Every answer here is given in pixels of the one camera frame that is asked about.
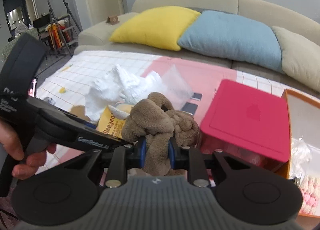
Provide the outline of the person's left hand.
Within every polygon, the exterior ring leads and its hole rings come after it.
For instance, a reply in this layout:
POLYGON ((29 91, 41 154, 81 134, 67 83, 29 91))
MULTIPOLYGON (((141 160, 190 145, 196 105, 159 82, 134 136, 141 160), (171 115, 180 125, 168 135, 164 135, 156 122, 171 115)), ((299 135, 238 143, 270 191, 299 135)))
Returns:
MULTIPOLYGON (((24 159, 24 151, 17 133, 14 129, 1 120, 1 144, 5 151, 17 161, 24 159)), ((12 169, 12 176, 25 180, 37 172, 37 170, 44 166, 48 153, 56 152, 56 144, 50 144, 45 151, 33 153, 26 158, 25 164, 18 164, 12 169)))

